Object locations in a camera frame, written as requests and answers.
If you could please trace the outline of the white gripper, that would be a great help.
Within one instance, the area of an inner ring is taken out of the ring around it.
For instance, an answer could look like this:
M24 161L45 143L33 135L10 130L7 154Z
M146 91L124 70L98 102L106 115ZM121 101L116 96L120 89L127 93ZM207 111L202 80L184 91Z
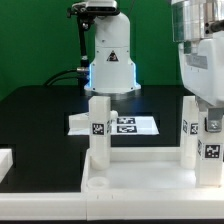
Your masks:
M186 54L178 45L183 85L197 97L216 107L224 107L224 31L196 44L196 52ZM207 109L206 131L222 131L223 108Z

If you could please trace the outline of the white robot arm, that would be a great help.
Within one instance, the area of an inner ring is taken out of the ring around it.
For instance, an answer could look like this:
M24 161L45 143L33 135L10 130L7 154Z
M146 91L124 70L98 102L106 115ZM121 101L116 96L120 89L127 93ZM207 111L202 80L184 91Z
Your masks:
M220 132L224 127L224 0L171 0L171 9L184 87L205 108L205 130ZM123 93L138 88L129 53L130 24L117 2L87 0L84 11L96 24L87 89Z

